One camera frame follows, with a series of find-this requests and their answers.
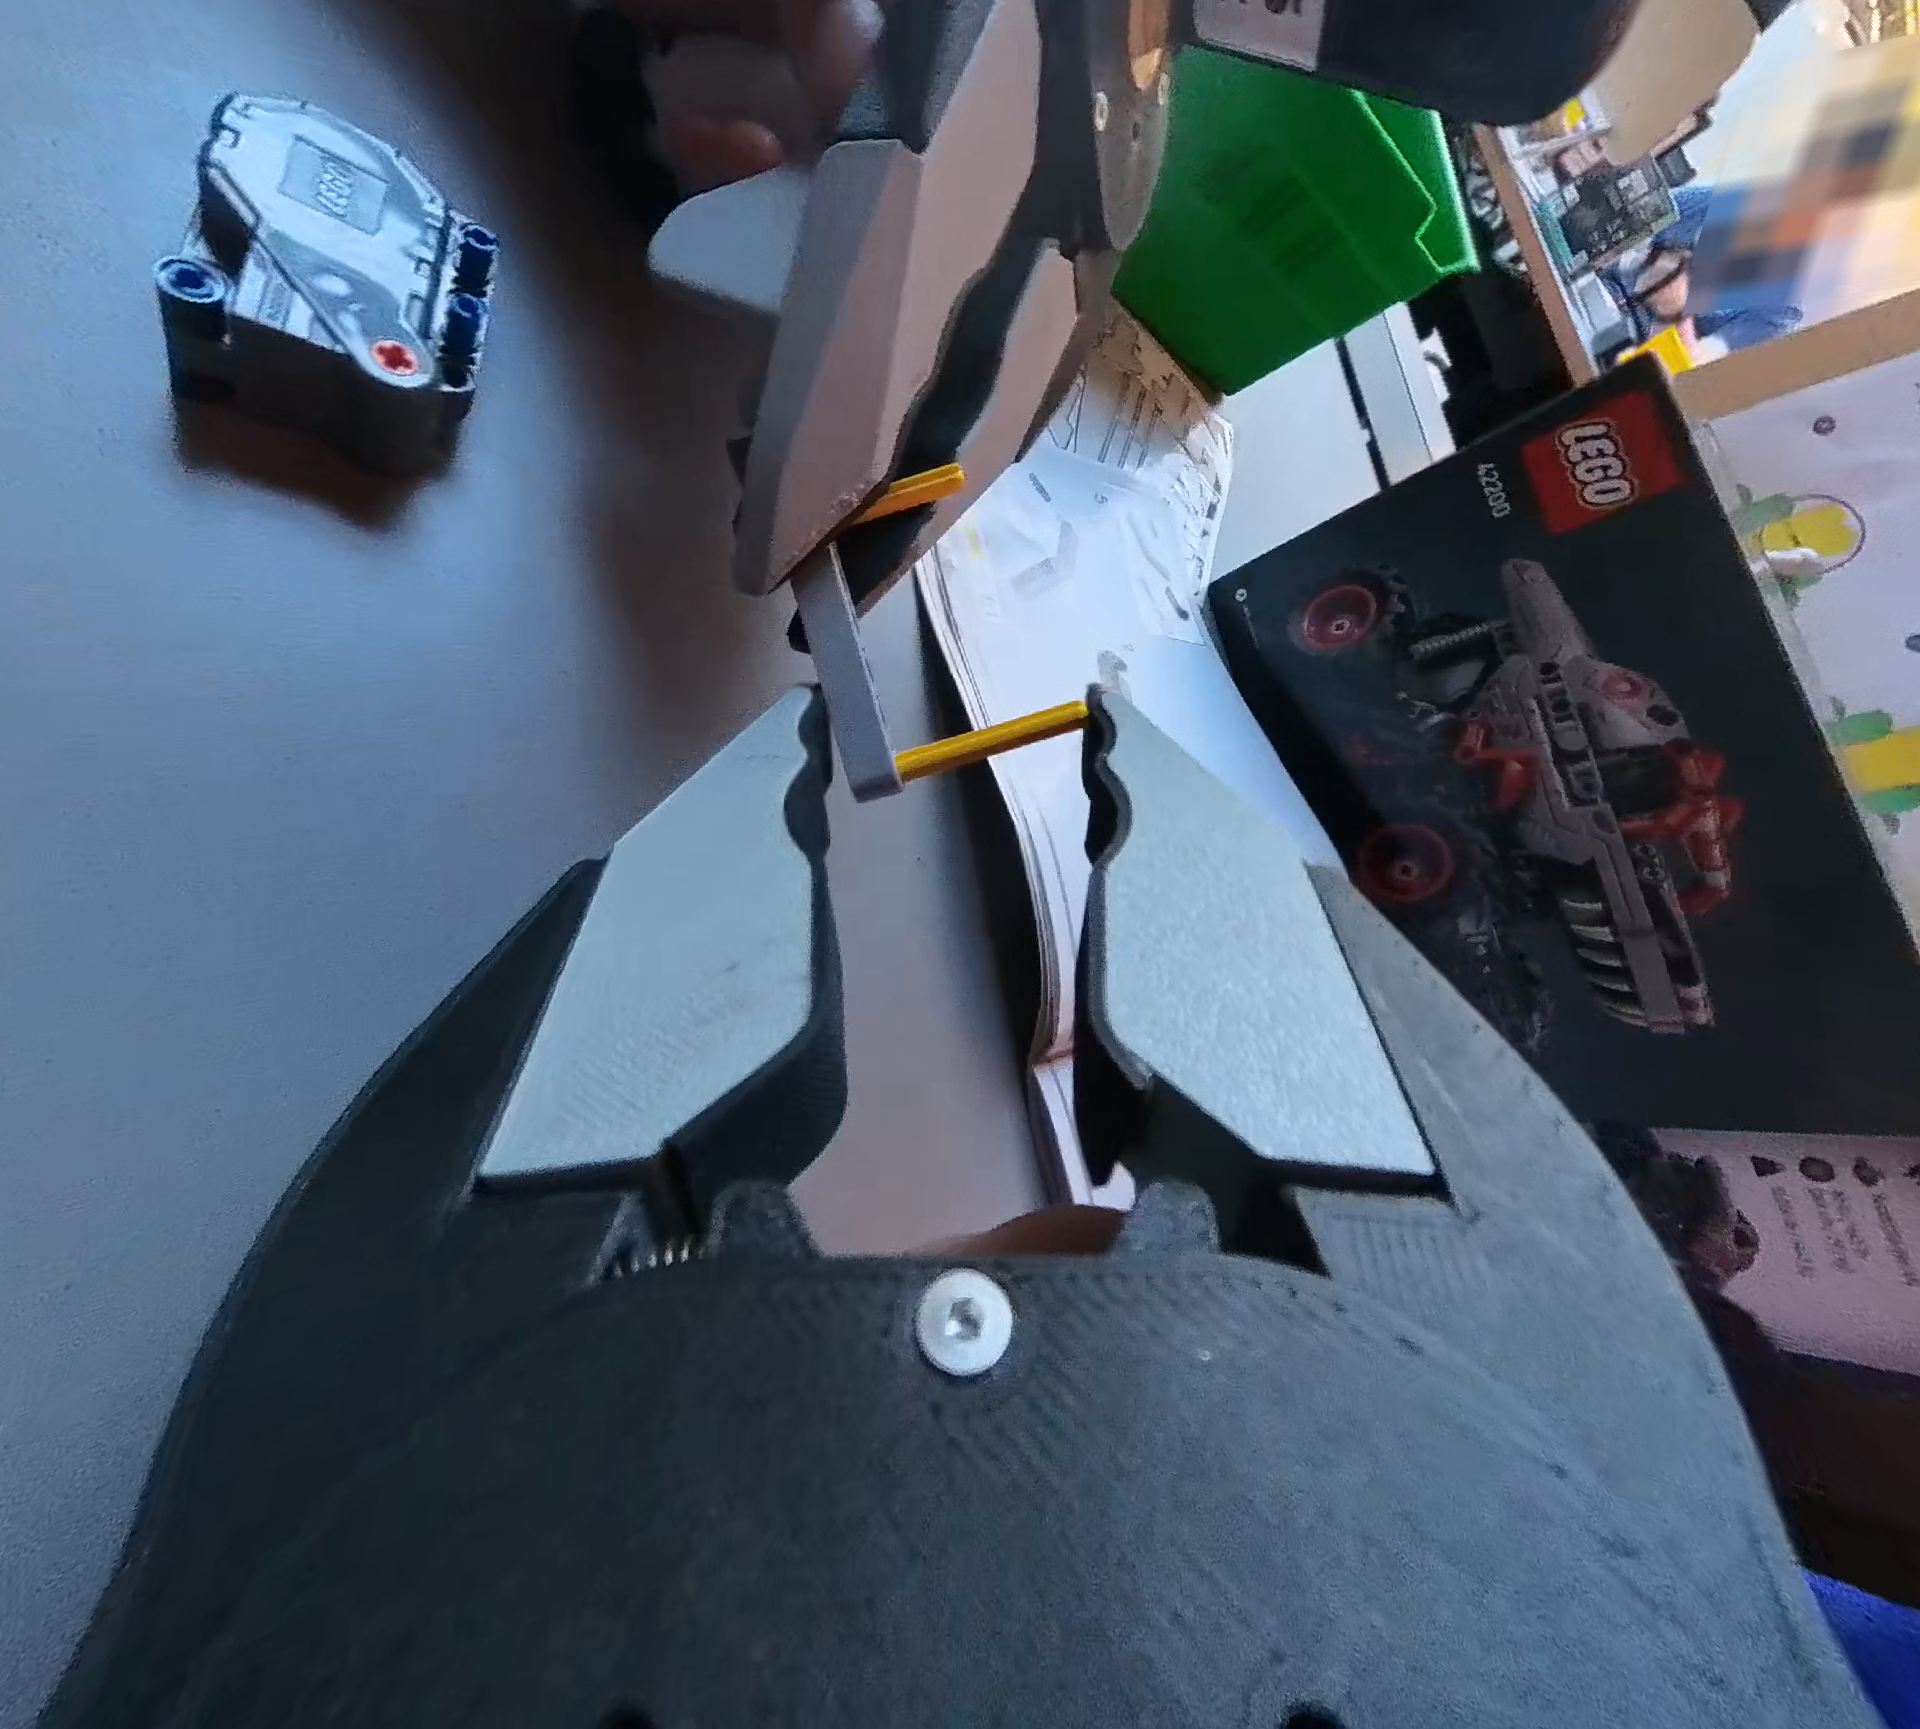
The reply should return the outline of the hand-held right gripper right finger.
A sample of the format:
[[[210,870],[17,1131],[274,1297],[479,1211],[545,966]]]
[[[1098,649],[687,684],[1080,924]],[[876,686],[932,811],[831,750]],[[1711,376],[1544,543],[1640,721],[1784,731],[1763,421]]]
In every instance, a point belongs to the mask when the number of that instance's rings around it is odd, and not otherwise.
[[[1093,1180],[1441,1189],[1286,831],[1103,688],[1082,782],[1073,1131]]]

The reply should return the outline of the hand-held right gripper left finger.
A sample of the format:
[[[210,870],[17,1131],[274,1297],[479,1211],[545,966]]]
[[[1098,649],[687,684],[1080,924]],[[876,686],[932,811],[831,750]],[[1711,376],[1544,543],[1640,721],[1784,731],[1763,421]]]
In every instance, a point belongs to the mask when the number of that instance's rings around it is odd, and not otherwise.
[[[833,742],[786,690],[605,859],[482,1183],[799,1177],[849,1105]]]

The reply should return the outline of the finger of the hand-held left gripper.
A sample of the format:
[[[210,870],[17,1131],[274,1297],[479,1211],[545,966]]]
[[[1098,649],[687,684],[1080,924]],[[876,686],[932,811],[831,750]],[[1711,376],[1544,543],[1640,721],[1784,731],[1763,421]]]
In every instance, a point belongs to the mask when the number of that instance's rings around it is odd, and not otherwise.
[[[1115,0],[909,1],[811,172],[733,532],[767,597],[939,463],[1027,447],[1115,276]]]
[[[653,279],[709,314],[777,325],[800,247],[812,172],[804,167],[689,196],[647,247]]]

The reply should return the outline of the grey angled lego beam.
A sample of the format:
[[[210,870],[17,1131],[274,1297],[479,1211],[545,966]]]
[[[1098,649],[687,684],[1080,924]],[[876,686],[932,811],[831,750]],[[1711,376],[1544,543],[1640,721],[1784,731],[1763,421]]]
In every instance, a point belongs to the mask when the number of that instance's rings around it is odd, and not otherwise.
[[[904,780],[839,549],[818,547],[795,569],[790,589],[853,798],[896,796]]]

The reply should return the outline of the lego instruction booklet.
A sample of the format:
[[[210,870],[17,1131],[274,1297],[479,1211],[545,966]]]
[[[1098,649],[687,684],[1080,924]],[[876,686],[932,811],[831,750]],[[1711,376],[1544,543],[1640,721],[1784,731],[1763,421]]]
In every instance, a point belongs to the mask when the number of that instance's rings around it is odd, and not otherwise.
[[[917,565],[931,636],[970,728],[1125,695],[1220,782],[1332,859],[1328,833],[1233,684],[1207,589],[1235,479],[1219,403],[1129,313],[1110,308],[1060,409]],[[1074,1126],[1074,987],[1090,798],[1079,735],[959,774],[1021,868],[1035,946],[1024,1097],[1049,1195],[1126,1208],[1093,1180]]]

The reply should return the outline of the black lego set box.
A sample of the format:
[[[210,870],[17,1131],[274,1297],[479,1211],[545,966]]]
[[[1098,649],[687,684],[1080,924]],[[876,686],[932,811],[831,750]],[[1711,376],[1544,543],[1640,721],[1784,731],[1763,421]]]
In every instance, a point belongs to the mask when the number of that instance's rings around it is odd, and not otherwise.
[[[1915,936],[1645,359],[1213,583],[1358,889],[1588,1122],[1915,1136]]]

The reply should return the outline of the grey lego pull-back motor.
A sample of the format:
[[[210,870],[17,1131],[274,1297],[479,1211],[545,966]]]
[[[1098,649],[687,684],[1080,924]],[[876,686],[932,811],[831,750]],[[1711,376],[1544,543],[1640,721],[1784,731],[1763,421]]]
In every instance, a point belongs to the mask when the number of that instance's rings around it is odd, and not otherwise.
[[[501,240],[395,144],[316,104],[232,89],[196,206],[156,260],[170,388],[320,443],[392,482],[464,432]]]

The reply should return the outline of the green storage bin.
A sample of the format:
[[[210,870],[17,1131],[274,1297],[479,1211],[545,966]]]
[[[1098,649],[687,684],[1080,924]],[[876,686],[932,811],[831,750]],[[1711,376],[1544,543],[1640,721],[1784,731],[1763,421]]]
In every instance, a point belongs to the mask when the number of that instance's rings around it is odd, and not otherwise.
[[[1165,162],[1115,283],[1219,394],[1481,266],[1441,116],[1190,46]]]

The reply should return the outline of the wooden shelf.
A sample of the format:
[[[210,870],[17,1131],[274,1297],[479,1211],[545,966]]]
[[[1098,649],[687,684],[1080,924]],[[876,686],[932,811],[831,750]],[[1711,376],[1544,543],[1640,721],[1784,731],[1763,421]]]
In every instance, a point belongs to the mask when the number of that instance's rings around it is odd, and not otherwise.
[[[1490,212],[1492,260],[1528,283],[1571,381],[1634,343],[1630,268],[1678,229],[1765,44],[1863,46],[1900,21],[1916,23],[1916,0],[1638,0],[1569,103],[1473,135],[1468,200]]]

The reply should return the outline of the pink printed sheet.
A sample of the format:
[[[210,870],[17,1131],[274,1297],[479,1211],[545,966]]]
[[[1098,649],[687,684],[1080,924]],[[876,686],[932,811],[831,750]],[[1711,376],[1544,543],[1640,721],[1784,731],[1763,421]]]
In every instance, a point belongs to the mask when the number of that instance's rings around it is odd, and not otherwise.
[[[1784,1353],[1916,1378],[1919,1140],[1657,1129],[1686,1271]]]

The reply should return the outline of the white board with cartoon print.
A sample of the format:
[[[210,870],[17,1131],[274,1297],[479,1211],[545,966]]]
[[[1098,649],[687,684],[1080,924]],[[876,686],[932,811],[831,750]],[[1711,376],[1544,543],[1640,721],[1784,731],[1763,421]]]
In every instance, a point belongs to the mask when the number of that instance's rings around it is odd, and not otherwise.
[[[1818,724],[1916,919],[1916,353],[1781,393],[1711,432],[1749,560],[1789,612]]]

